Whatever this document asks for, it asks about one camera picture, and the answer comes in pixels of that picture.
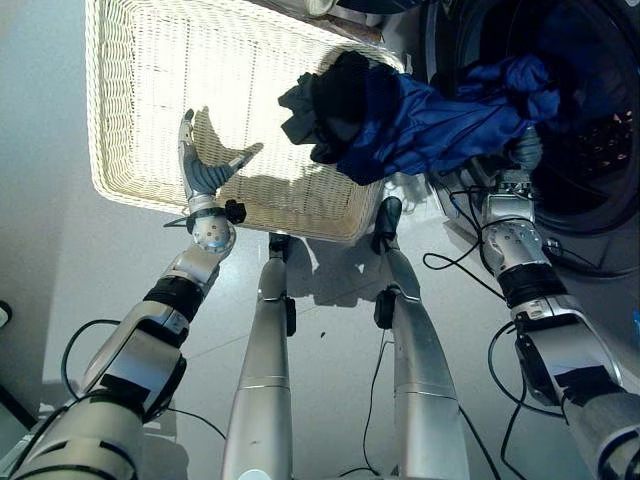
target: wire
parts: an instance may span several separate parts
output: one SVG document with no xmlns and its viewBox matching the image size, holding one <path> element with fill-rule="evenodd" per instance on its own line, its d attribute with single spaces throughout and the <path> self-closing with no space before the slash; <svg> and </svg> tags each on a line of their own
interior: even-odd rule
<svg viewBox="0 0 640 480">
<path fill-rule="evenodd" d="M 211 423 L 209 420 L 207 420 L 204 417 L 201 417 L 200 415 L 196 415 L 195 413 L 191 413 L 191 412 L 187 412 L 185 410 L 179 410 L 177 408 L 173 408 L 173 407 L 167 407 L 167 410 L 171 411 L 171 412 L 176 412 L 176 413 L 181 413 L 183 415 L 187 415 L 189 417 L 193 417 L 193 418 L 197 418 L 198 420 L 200 420 L 201 422 L 206 423 L 209 427 L 211 427 L 212 429 L 214 429 L 216 432 L 218 432 L 218 435 L 220 435 L 224 440 L 227 439 L 227 436 L 222 433 L 222 430 L 220 430 L 218 427 L 216 427 L 213 423 Z"/>
<path fill-rule="evenodd" d="M 562 415 L 560 413 L 550 412 L 548 410 L 543 410 L 541 408 L 534 407 L 533 405 L 529 405 L 529 404 L 527 404 L 527 403 L 525 403 L 523 401 L 520 401 L 511 392 L 509 392 L 509 390 L 507 390 L 507 388 L 503 385 L 503 383 L 500 381 L 500 379 L 496 375 L 495 368 L 494 368 L 494 365 L 493 365 L 493 349 L 494 349 L 494 347 L 496 345 L 496 342 L 504 334 L 504 332 L 506 332 L 509 328 L 511 328 L 513 326 L 514 326 L 513 322 L 508 322 L 505 325 L 503 325 L 496 332 L 496 334 L 493 336 L 493 338 L 491 339 L 491 343 L 489 343 L 489 348 L 487 349 L 487 364 L 489 365 L 489 373 L 491 374 L 491 378 L 493 379 L 494 383 L 498 386 L 500 391 L 507 398 L 509 398 L 512 402 L 516 403 L 517 405 L 520 405 L 522 408 L 525 408 L 527 410 L 531 410 L 532 412 L 536 412 L 536 413 L 539 413 L 541 415 L 546 415 L 548 417 L 564 418 L 564 415 Z"/>
<path fill-rule="evenodd" d="M 500 460 L 504 463 L 509 470 L 513 472 L 513 474 L 518 477 L 520 480 L 527 480 L 524 475 L 522 475 L 513 465 L 509 463 L 507 460 L 507 447 L 509 445 L 509 439 L 511 438 L 511 432 L 513 430 L 513 425 L 516 423 L 516 418 L 518 417 L 518 413 L 520 413 L 520 409 L 524 405 L 524 400 L 527 398 L 527 384 L 524 381 L 524 374 L 520 372 L 522 376 L 522 393 L 520 394 L 520 399 L 516 408 L 513 410 L 511 414 L 511 418 L 509 419 L 509 423 L 507 425 L 507 430 L 504 432 L 504 437 L 502 437 L 502 445 L 500 446 Z"/>
<path fill-rule="evenodd" d="M 447 193 L 449 194 L 449 200 L 451 201 L 451 204 L 453 205 L 453 207 L 456 209 L 456 211 L 467 221 L 469 222 L 469 225 L 473 228 L 475 234 L 476 234 L 476 241 L 475 243 L 471 246 L 471 248 L 469 248 L 465 253 L 463 253 L 460 257 L 456 258 L 455 260 L 447 257 L 445 255 L 441 255 L 439 253 L 433 253 L 433 252 L 427 252 L 422 256 L 422 263 L 424 264 L 425 267 L 431 269 L 431 270 L 444 270 L 445 268 L 449 268 L 452 265 L 458 267 L 460 270 L 462 270 L 464 273 L 466 273 L 467 275 L 469 275 L 471 278 L 473 278 L 479 285 L 481 285 L 482 287 L 484 287 L 487 291 L 493 293 L 496 297 L 498 297 L 500 300 L 505 300 L 505 297 L 498 292 L 497 290 L 495 290 L 494 288 L 492 288 L 491 286 L 489 286 L 487 283 L 485 283 L 484 281 L 482 281 L 478 276 L 474 275 L 473 273 L 471 273 L 466 267 L 462 266 L 460 264 L 460 261 L 463 260 L 464 258 L 466 258 L 467 256 L 469 256 L 476 248 L 480 247 L 483 245 L 483 240 L 482 240 L 482 231 L 487 228 L 490 227 L 492 225 L 496 225 L 498 223 L 503 223 L 503 222 L 509 222 L 512 220 L 523 220 L 523 221 L 527 221 L 529 223 L 530 220 L 524 218 L 524 217 L 508 217 L 508 218 L 501 218 L 498 220 L 495 220 L 493 222 L 489 222 L 484 226 L 480 225 L 480 222 L 478 221 L 478 217 L 476 216 L 475 210 L 473 208 L 473 201 L 471 198 L 471 194 L 472 193 L 476 193 L 476 192 L 482 192 L 485 191 L 486 188 L 485 187 L 481 187 L 479 185 L 472 185 L 469 188 L 466 188 L 464 190 L 457 190 L 457 191 L 451 191 L 446 185 L 440 183 L 440 186 L 442 186 Z M 456 195 L 462 195 L 465 194 L 467 195 L 467 200 L 469 203 L 469 210 L 471 212 L 471 215 L 468 215 L 466 212 L 464 212 L 462 210 L 462 208 L 460 207 L 460 205 L 458 204 L 458 202 L 455 199 Z M 434 266 L 431 265 L 428 261 L 427 258 L 429 257 L 435 257 L 438 258 L 440 260 L 444 260 L 445 263 L 444 265 L 440 265 L 440 266 Z M 490 272 L 491 269 L 489 268 L 489 265 L 487 264 L 486 259 L 484 258 L 484 252 L 482 249 L 480 249 L 480 258 L 482 260 L 482 264 L 484 265 L 484 267 Z"/>
<path fill-rule="evenodd" d="M 27 459 L 27 456 L 29 455 L 31 450 L 33 450 L 33 447 L 35 446 L 36 442 L 38 440 L 40 440 L 40 437 L 42 437 L 42 434 L 45 432 L 45 430 L 47 428 L 49 428 L 49 426 L 54 422 L 54 420 L 56 418 L 58 418 L 60 416 L 61 413 L 66 412 L 75 403 L 76 402 L 74 401 L 70 405 L 65 405 L 65 406 L 62 406 L 62 407 L 54 410 L 46 418 L 46 420 L 44 422 L 42 422 L 42 425 L 40 425 L 40 427 L 38 428 L 36 433 L 33 434 L 33 437 L 31 437 L 31 440 L 29 440 L 29 443 L 24 447 L 22 452 L 20 452 L 20 456 L 18 456 L 18 458 L 16 459 L 15 463 L 13 464 L 13 467 L 11 468 L 11 472 L 9 473 L 9 477 L 13 476 L 13 474 L 16 473 L 18 471 L 18 469 L 22 466 L 22 464 Z"/>
<path fill-rule="evenodd" d="M 362 435 L 362 454 L 364 455 L 364 463 L 367 464 L 368 470 L 375 476 L 380 476 L 380 473 L 371 466 L 369 457 L 367 456 L 367 432 L 369 431 L 369 424 L 371 423 L 371 413 L 373 412 L 373 389 L 376 385 L 376 379 L 380 372 L 380 364 L 382 363 L 382 355 L 384 354 L 384 348 L 387 344 L 384 342 L 384 335 L 386 330 L 382 330 L 382 336 L 380 337 L 380 352 L 378 353 L 378 360 L 376 361 L 376 368 L 373 372 L 373 378 L 371 379 L 371 390 L 369 391 L 369 413 L 367 414 L 367 422 L 364 426 L 364 434 Z"/>
<path fill-rule="evenodd" d="M 427 258 L 428 256 L 429 256 L 429 257 L 436 257 L 436 258 L 440 258 L 440 259 L 442 259 L 442 260 L 446 260 L 446 261 L 448 261 L 448 262 L 449 262 L 449 264 L 447 264 L 447 265 L 446 265 L 446 266 L 444 266 L 444 267 L 434 268 L 432 265 L 429 265 L 429 264 L 427 263 L 426 258 Z M 495 289 L 493 289 L 492 287 L 490 287 L 489 285 L 487 285 L 485 282 L 483 282 L 482 280 L 480 280 L 480 278 L 478 278 L 476 275 L 474 275 L 474 274 L 473 274 L 473 273 L 471 273 L 469 270 L 467 270 L 465 267 L 463 267 L 462 265 L 460 265 L 460 264 L 458 263 L 459 261 L 460 261 L 460 259 L 452 260 L 451 258 L 446 257 L 446 256 L 444 256 L 444 255 L 440 255 L 439 253 L 430 253 L 430 252 L 429 252 L 429 253 L 425 253 L 425 254 L 422 256 L 422 263 L 424 263 L 424 265 L 425 265 L 427 268 L 430 268 L 431 270 L 443 270 L 444 268 L 450 267 L 451 265 L 455 265 L 455 266 L 456 266 L 456 267 L 458 267 L 460 270 L 462 270 L 464 273 L 466 273 L 466 274 L 467 274 L 467 275 L 469 275 L 471 278 L 473 278 L 476 282 L 478 282 L 478 284 L 479 284 L 479 285 L 483 286 L 483 287 L 484 287 L 484 288 L 486 288 L 488 291 L 490 291 L 491 293 L 493 293 L 493 294 L 494 294 L 496 297 L 498 297 L 500 300 L 505 300 L 504 296 L 503 296 L 501 293 L 499 293 L 498 291 L 496 291 Z"/>
<path fill-rule="evenodd" d="M 180 223 L 183 222 L 185 220 L 187 220 L 189 217 L 180 217 L 176 220 L 171 220 L 170 222 L 167 222 L 163 225 L 164 228 L 169 228 L 169 227 L 180 227 L 180 228 L 184 228 L 186 227 L 186 223 Z"/>
<path fill-rule="evenodd" d="M 358 468 L 352 468 L 351 470 L 347 470 L 346 472 L 341 473 L 340 475 L 338 475 L 338 478 L 346 477 L 347 475 L 351 475 L 352 473 L 361 472 L 361 471 L 367 471 L 367 472 L 373 473 L 374 475 L 378 475 L 375 470 L 372 470 L 369 467 L 358 467 Z"/>
<path fill-rule="evenodd" d="M 62 383 L 66 387 L 67 391 L 74 398 L 74 403 L 76 403 L 78 400 L 80 400 L 80 397 L 75 392 L 75 390 L 71 387 L 71 382 L 69 382 L 69 373 L 67 371 L 67 363 L 69 361 L 69 353 L 71 352 L 71 348 L 73 348 L 73 345 L 75 344 L 75 342 L 78 339 L 78 337 L 85 330 L 87 330 L 88 328 L 93 327 L 94 325 L 119 325 L 119 324 L 120 324 L 120 322 L 117 321 L 117 320 L 108 320 L 108 319 L 104 319 L 104 318 L 100 318 L 100 319 L 97 319 L 97 320 L 91 320 L 90 322 L 85 323 L 78 330 L 76 330 L 76 332 L 71 336 L 71 338 L 69 339 L 69 342 L 65 346 L 64 352 L 62 353 L 62 361 L 60 362 L 60 376 L 62 377 Z M 191 412 L 187 412 L 185 410 L 179 410 L 177 408 L 171 408 L 171 407 L 167 407 L 166 410 L 171 410 L 172 412 L 181 413 L 181 414 L 187 415 L 189 417 L 197 418 L 198 420 L 206 423 L 209 427 L 211 427 L 213 430 L 215 430 L 222 438 L 224 438 L 225 440 L 227 439 L 225 434 L 222 433 L 222 430 L 220 430 L 213 423 L 211 423 L 206 418 L 201 417 L 200 415 L 196 415 L 195 413 L 191 413 Z"/>
<path fill-rule="evenodd" d="M 76 340 L 82 332 L 84 332 L 87 328 L 93 327 L 94 325 L 119 325 L 120 322 L 117 320 L 107 320 L 104 318 L 99 318 L 97 320 L 91 320 L 90 322 L 82 325 L 76 332 L 71 336 L 67 346 L 64 347 L 64 352 L 62 353 L 62 361 L 60 362 L 60 377 L 62 378 L 62 383 L 65 388 L 69 392 L 69 394 L 75 399 L 80 400 L 80 397 L 75 392 L 75 390 L 71 387 L 71 383 L 69 382 L 69 374 L 67 372 L 67 363 L 69 361 L 69 353 L 71 352 L 71 348 L 75 344 Z"/>
<path fill-rule="evenodd" d="M 473 425 L 473 422 L 467 415 L 467 412 L 465 412 L 464 409 L 462 408 L 462 405 L 458 404 L 458 408 L 460 409 L 460 413 L 462 413 L 462 416 L 464 417 L 464 419 L 467 421 L 467 425 L 469 425 L 469 430 L 471 430 L 473 437 L 476 439 L 476 442 L 478 442 L 478 446 L 480 447 L 480 450 L 482 450 L 482 454 L 484 455 L 484 458 L 487 460 L 487 463 L 489 464 L 489 468 L 491 469 L 491 473 L 493 473 L 493 477 L 496 480 L 500 480 L 501 477 L 500 477 L 500 474 L 498 473 L 498 469 L 496 468 L 496 464 L 493 462 L 491 455 L 489 455 L 487 448 L 484 446 L 483 441 L 480 439 L 480 435 L 478 434 L 476 427 Z"/>
<path fill-rule="evenodd" d="M 640 270 L 640 268 L 638 267 L 632 267 L 632 268 L 626 268 L 626 269 L 622 269 L 622 270 L 613 270 L 613 271 L 609 271 L 609 270 L 602 270 L 600 269 L 600 267 L 596 264 L 594 264 L 593 262 L 587 260 L 586 258 L 584 258 L 581 255 L 578 255 L 575 252 L 572 252 L 571 250 L 567 250 L 564 247 L 560 247 L 560 254 L 556 254 L 553 253 L 550 249 L 550 247 L 548 246 L 543 246 L 542 250 L 544 251 L 545 255 L 549 258 L 549 260 L 551 260 L 551 262 L 560 267 L 560 268 L 565 268 L 571 272 L 574 272 L 578 275 L 584 276 L 584 277 L 590 277 L 590 278 L 596 278 L 596 279 L 602 279 L 602 280 L 615 280 L 615 279 L 620 279 L 620 278 L 624 278 L 624 277 L 628 277 L 630 275 L 633 275 L 634 273 L 638 272 Z M 564 254 L 567 253 L 573 257 L 576 257 L 577 259 L 579 259 L 580 261 L 584 262 L 585 265 L 580 265 L 574 261 L 571 261 L 567 258 L 564 257 Z"/>
</svg>

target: washing machine door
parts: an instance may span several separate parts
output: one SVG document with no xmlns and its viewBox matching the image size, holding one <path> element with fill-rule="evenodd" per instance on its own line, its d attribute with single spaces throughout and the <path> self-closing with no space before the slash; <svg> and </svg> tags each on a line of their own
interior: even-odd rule
<svg viewBox="0 0 640 480">
<path fill-rule="evenodd" d="M 453 95 L 463 67 L 536 53 L 558 78 L 558 118 L 538 127 L 540 225 L 607 233 L 638 211 L 640 0 L 442 0 L 425 7 L 428 78 Z"/>
<path fill-rule="evenodd" d="M 453 95 L 461 70 L 535 53 L 558 78 L 557 119 L 532 181 L 552 259 L 620 362 L 640 379 L 640 0 L 442 0 L 425 7 L 424 67 Z M 451 176 L 476 179 L 467 163 Z M 447 211 L 446 195 L 443 206 Z"/>
</svg>

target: wicker basket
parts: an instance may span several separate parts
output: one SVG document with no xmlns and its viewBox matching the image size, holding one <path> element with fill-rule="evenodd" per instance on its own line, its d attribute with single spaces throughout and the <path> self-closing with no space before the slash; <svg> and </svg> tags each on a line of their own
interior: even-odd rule
<svg viewBox="0 0 640 480">
<path fill-rule="evenodd" d="M 194 141 L 209 164 L 263 150 L 218 193 L 244 202 L 245 226 L 352 242 L 380 184 L 360 187 L 309 160 L 280 125 L 277 98 L 344 50 L 401 68 L 375 47 L 243 0 L 87 0 L 87 113 L 93 184 L 110 200 L 181 214 L 177 132 L 196 111 Z"/>
</svg>

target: tiled floor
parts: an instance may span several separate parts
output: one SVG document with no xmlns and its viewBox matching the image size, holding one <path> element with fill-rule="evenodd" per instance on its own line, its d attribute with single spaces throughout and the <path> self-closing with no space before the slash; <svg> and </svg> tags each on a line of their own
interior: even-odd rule
<svg viewBox="0 0 640 480">
<path fill-rule="evenodd" d="M 39 404 L 45 408 L 66 398 L 59 361 L 72 332 L 92 318 L 122 318 L 189 239 L 161 228 L 167 215 L 109 202 L 91 187 L 83 2 L 10 1 L 2 8 L 0 297 L 12 303 L 16 318 L 0 332 L 0 382 L 37 411 Z M 417 181 L 396 179 L 388 186 L 406 198 L 400 245 L 415 265 L 461 402 L 497 457 L 512 406 L 490 381 L 485 351 L 508 312 L 463 273 L 421 265 L 427 250 L 455 256 L 467 243 L 447 227 L 433 199 L 419 193 Z M 239 231 L 184 346 L 189 368 L 175 406 L 225 430 L 266 246 L 266 233 Z M 492 282 L 477 259 L 466 265 Z M 372 321 L 376 273 L 377 258 L 366 239 L 353 247 L 298 241 L 292 251 L 289 290 L 298 307 L 298 332 L 289 343 L 296 478 L 335 476 L 363 464 L 362 433 L 380 341 Z M 72 378 L 107 334 L 106 327 L 97 327 L 78 342 L 70 359 Z M 499 345 L 496 363 L 516 388 L 519 374 L 509 342 Z M 384 472 L 396 464 L 392 375 L 388 349 L 367 443 L 372 463 Z M 147 478 L 218 478 L 223 443 L 199 421 L 167 414 L 147 431 Z M 473 478 L 488 478 L 469 439 Z M 510 457 L 528 478 L 587 477 L 561 422 L 526 412 L 514 430 Z"/>
</svg>

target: blue garment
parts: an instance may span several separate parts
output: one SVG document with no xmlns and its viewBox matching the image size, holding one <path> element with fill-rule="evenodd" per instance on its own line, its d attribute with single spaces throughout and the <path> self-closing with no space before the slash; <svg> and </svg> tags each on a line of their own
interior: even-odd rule
<svg viewBox="0 0 640 480">
<path fill-rule="evenodd" d="M 366 96 L 362 128 L 337 163 L 338 171 L 360 185 L 398 171 L 458 167 L 553 118 L 560 104 L 544 64 L 533 55 L 472 68 L 455 100 L 378 66 L 366 78 Z"/>
</svg>

